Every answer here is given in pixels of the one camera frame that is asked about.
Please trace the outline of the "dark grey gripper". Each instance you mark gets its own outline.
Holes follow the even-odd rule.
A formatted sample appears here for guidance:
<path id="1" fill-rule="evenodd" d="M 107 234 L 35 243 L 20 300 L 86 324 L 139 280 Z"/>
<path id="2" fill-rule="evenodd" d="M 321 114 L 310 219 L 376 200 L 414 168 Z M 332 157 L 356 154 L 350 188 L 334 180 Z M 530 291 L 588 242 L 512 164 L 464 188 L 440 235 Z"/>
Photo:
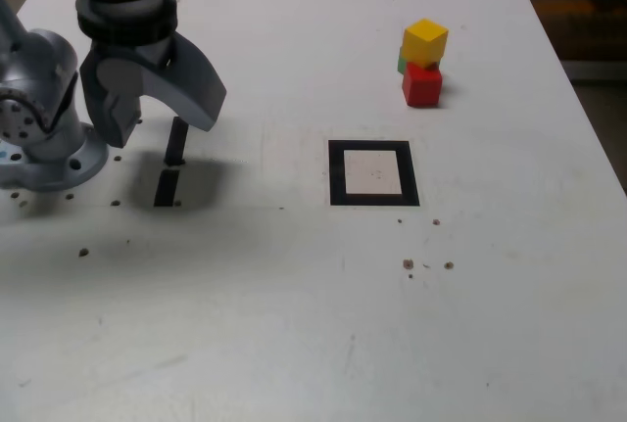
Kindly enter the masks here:
<path id="1" fill-rule="evenodd" d="M 108 67 L 147 68 L 142 70 L 144 95 L 203 131 L 217 122 L 226 88 L 205 54 L 184 36 L 176 33 L 138 46 L 93 41 L 80 77 L 89 117 L 108 145 L 123 148 L 141 116 L 138 97 L 121 95 L 100 82 L 98 69 Z"/>

